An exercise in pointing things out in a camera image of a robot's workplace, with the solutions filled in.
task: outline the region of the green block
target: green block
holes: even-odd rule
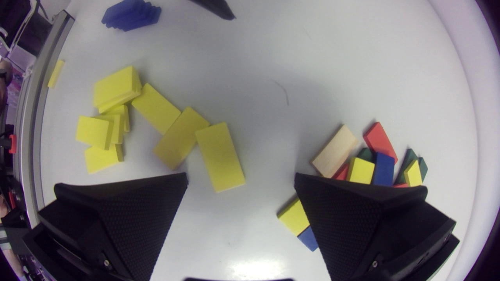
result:
[[[374,154],[368,147],[361,148],[361,151],[356,156],[368,162],[374,162]]]
[[[422,182],[423,182],[424,179],[426,178],[427,171],[429,170],[427,168],[427,164],[426,164],[426,161],[424,160],[424,158],[422,158],[422,157],[418,158],[418,166],[420,167],[420,174],[422,175]]]
[[[417,155],[415,154],[413,149],[408,148],[406,150],[406,154],[404,155],[403,163],[401,164],[401,168],[399,168],[399,172],[397,173],[396,182],[394,183],[395,185],[406,183],[404,171],[406,170],[406,168],[408,168],[408,166],[413,161],[418,160],[418,159],[419,158],[417,157]]]

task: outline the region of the pile of colored blocks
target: pile of colored blocks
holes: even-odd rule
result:
[[[406,151],[394,180],[398,157],[380,122],[373,124],[363,138],[367,147],[361,148],[356,157],[348,160],[359,142],[349,128],[342,125],[335,136],[312,160],[312,165],[323,177],[341,181],[395,188],[416,187],[423,183],[428,170],[426,162],[422,157],[417,157],[411,148]],[[299,199],[280,212],[278,218],[310,250],[314,251],[317,248],[316,239],[310,230],[307,216]]]
[[[143,0],[123,0],[109,7],[101,22],[107,28],[130,31],[156,24],[162,13],[162,8],[151,5]]]
[[[198,143],[216,192],[245,184],[227,124],[210,126],[189,106],[181,112],[149,83],[142,86],[133,66],[95,83],[93,106],[100,115],[79,117],[76,140],[90,146],[84,153],[89,174],[124,161],[124,134],[131,130],[128,102],[163,136],[153,153],[170,170],[177,170]]]

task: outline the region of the red block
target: red block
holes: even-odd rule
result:
[[[398,162],[398,156],[396,156],[393,145],[389,141],[386,131],[384,131],[380,122],[373,124],[373,126],[363,135],[363,139],[366,145],[374,152],[380,152],[394,158],[394,164]]]
[[[404,183],[400,183],[400,184],[395,184],[393,186],[395,188],[407,188],[408,187],[408,183],[404,182]]]
[[[345,163],[340,169],[333,175],[332,179],[345,181],[347,179],[347,172],[349,171],[349,163]]]

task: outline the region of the white tabletop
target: white tabletop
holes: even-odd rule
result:
[[[309,162],[340,124],[364,145],[363,132],[380,121],[400,159],[407,148],[424,157],[427,201],[457,221],[453,233],[464,239],[477,180],[475,113],[457,51],[428,1],[231,1],[233,21],[186,0],[153,1],[163,8],[159,22],[129,32],[101,23],[116,2],[73,0],[67,9],[76,22],[43,117],[45,204],[59,182],[173,173],[153,154],[161,135],[130,107],[125,162],[87,174],[78,116],[97,114],[94,83],[128,65],[178,108],[227,122],[247,180],[215,194],[192,151],[178,170],[189,187],[151,280],[329,280],[320,251],[276,213],[295,193],[295,172],[316,174]],[[460,246],[434,280],[446,279]]]

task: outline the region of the yellow block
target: yellow block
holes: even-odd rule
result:
[[[302,202],[298,198],[278,214],[278,219],[295,236],[299,236],[309,226],[308,217],[306,216],[304,207],[302,207]]]
[[[129,119],[129,107],[125,104],[113,107],[110,111],[106,112],[105,115],[119,114],[123,119],[123,132],[130,132],[130,119]]]
[[[422,174],[420,173],[419,160],[415,159],[404,170],[404,179],[409,187],[418,187],[422,185]]]
[[[111,144],[109,150],[103,150],[95,146],[85,150],[85,162],[89,174],[99,172],[118,162],[123,162],[123,160],[121,144]]]
[[[102,113],[139,96],[141,87],[137,70],[133,66],[128,66],[95,83],[93,106]]]
[[[245,176],[225,122],[197,131],[196,140],[215,192],[245,184]]]
[[[195,146],[195,132],[208,126],[207,120],[191,107],[186,107],[153,152],[169,169],[176,170]]]
[[[76,140],[89,146],[108,150],[112,131],[113,124],[108,120],[80,116],[76,128]]]
[[[50,76],[50,80],[48,81],[47,87],[54,88],[59,78],[59,74],[61,74],[61,70],[64,66],[64,60],[58,60],[55,63],[54,71],[52,71],[52,75]]]
[[[132,100],[132,106],[162,135],[181,115],[181,111],[149,83],[142,87],[142,94]]]
[[[111,133],[111,143],[112,144],[122,144],[123,143],[123,123],[124,120],[120,114],[113,114],[113,115],[99,115],[95,116],[94,118],[101,119],[101,120],[107,120],[112,123],[112,133]]]
[[[372,182],[375,164],[361,158],[353,157],[350,160],[347,180],[353,183],[367,184]]]

